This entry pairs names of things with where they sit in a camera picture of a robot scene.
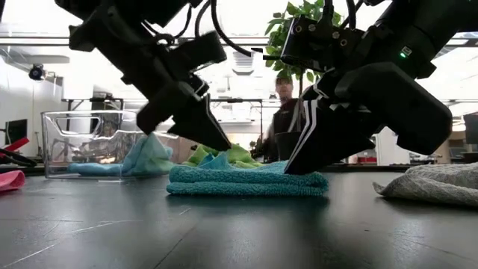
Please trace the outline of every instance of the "lime green towel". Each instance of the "lime green towel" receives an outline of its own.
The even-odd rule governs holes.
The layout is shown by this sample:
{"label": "lime green towel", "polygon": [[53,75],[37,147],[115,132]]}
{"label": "lime green towel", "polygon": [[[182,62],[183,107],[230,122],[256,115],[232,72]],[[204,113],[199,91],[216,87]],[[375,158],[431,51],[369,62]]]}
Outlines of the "lime green towel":
{"label": "lime green towel", "polygon": [[[187,161],[183,163],[183,165],[187,165],[189,167],[197,167],[204,159],[204,157],[206,157],[209,153],[214,156],[217,156],[219,154],[219,152],[215,149],[203,145],[198,145],[196,151],[192,154],[191,157],[189,157]],[[233,144],[232,149],[227,151],[227,156],[228,162],[232,164],[232,166],[237,168],[256,168],[261,167],[263,165],[260,162],[254,160],[251,157],[249,151],[236,144]]]}

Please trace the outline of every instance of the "security camera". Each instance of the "security camera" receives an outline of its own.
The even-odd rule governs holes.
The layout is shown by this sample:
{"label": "security camera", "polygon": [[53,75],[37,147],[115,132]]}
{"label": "security camera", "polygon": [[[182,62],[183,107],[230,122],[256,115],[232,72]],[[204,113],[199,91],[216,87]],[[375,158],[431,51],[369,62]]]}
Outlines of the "security camera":
{"label": "security camera", "polygon": [[43,81],[46,77],[46,71],[43,69],[42,64],[34,64],[31,68],[28,77],[35,81]]}

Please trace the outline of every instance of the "pink cloth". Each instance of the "pink cloth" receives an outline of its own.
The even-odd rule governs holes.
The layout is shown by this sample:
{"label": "pink cloth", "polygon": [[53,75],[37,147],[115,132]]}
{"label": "pink cloth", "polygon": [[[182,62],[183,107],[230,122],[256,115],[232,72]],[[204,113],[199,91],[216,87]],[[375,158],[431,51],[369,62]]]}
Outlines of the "pink cloth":
{"label": "pink cloth", "polygon": [[0,174],[0,191],[18,190],[24,184],[25,174],[20,170]]}

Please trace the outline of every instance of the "table surface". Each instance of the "table surface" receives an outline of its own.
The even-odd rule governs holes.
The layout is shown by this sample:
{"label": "table surface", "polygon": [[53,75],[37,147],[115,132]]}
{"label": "table surface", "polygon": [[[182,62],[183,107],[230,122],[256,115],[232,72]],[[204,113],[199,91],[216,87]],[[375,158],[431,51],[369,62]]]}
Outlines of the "table surface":
{"label": "table surface", "polygon": [[29,178],[0,194],[0,268],[478,268],[478,212],[374,192],[398,175],[327,174],[322,198]]}

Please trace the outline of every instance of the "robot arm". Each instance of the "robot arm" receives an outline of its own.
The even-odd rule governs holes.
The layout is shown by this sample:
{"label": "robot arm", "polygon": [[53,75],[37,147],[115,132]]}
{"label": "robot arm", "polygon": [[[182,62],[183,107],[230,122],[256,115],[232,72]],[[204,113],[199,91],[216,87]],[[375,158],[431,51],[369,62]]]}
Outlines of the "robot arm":
{"label": "robot arm", "polygon": [[[170,35],[149,27],[164,27],[201,1],[56,0],[84,21],[70,26],[69,47],[97,48],[149,100],[137,115],[141,130],[150,133],[173,116],[169,132],[225,150],[230,142],[209,111],[208,85],[194,75],[226,59],[219,37],[212,32],[175,47]],[[303,95],[306,125],[285,172],[310,173],[374,148],[370,137],[383,126],[402,148],[433,153],[450,135],[452,115],[415,79],[433,73],[430,61],[454,34],[478,31],[478,1],[394,0],[366,31],[355,29],[355,16],[349,28],[333,26],[330,11],[332,0],[325,0],[319,21],[295,18],[280,55],[286,64],[324,72]]]}

